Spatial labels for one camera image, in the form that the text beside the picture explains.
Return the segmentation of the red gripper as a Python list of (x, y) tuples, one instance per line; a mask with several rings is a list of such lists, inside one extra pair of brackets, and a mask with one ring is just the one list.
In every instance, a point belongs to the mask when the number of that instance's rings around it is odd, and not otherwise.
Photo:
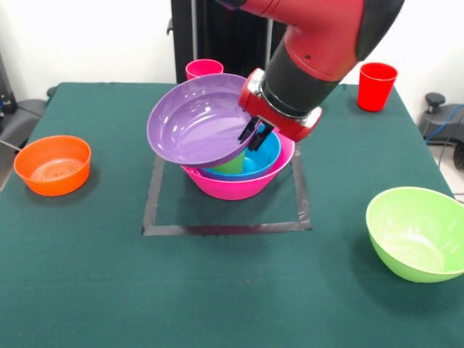
[(245, 142), (254, 133), (259, 120), (264, 123), (259, 126), (249, 142), (250, 151), (257, 151), (261, 147), (272, 133), (272, 127), (292, 141), (301, 141), (312, 132), (323, 113), (321, 107), (316, 107), (303, 118), (295, 118), (278, 111), (262, 91), (264, 77), (264, 70), (255, 69), (247, 78), (239, 95), (239, 106), (252, 116), (238, 137), (239, 142)]

